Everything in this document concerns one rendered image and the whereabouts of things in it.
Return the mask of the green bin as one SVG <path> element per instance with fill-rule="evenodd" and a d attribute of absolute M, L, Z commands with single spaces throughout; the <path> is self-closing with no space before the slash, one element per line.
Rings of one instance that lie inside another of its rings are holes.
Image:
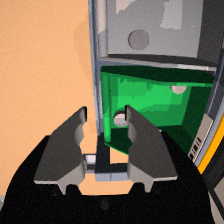
<path fill-rule="evenodd" d="M 141 65 L 101 66 L 100 75 L 105 145 L 128 156 L 132 145 L 128 137 L 129 124 L 118 127 L 113 116 L 117 111 L 125 111 L 125 105 L 129 104 L 188 154 L 214 75 L 202 70 Z M 185 92 L 176 94 L 169 86 L 188 87 Z"/>

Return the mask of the orange curved bar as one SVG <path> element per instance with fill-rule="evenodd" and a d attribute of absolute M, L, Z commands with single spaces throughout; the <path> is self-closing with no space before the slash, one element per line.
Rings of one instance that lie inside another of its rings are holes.
<path fill-rule="evenodd" d="M 209 161 L 211 160 L 213 154 L 215 153 L 219 143 L 221 142 L 222 138 L 224 136 L 224 113 L 222 115 L 222 118 L 219 122 L 219 125 L 216 129 L 216 132 L 203 156 L 201 159 L 199 165 L 198 165 L 198 170 L 202 174 L 206 166 L 208 165 Z"/>

